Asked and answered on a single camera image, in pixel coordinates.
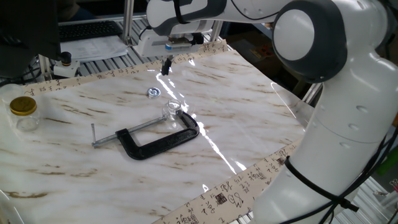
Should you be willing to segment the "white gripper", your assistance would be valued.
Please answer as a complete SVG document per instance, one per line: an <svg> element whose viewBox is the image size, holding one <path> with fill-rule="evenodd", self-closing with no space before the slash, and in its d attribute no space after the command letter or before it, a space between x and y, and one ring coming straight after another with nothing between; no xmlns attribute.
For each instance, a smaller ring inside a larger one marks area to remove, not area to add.
<svg viewBox="0 0 398 224"><path fill-rule="evenodd" d="M135 51L143 57L165 57L196 52L204 43L201 33L157 35L152 29L143 30ZM172 59L162 61L161 74L168 75Z"/></svg>

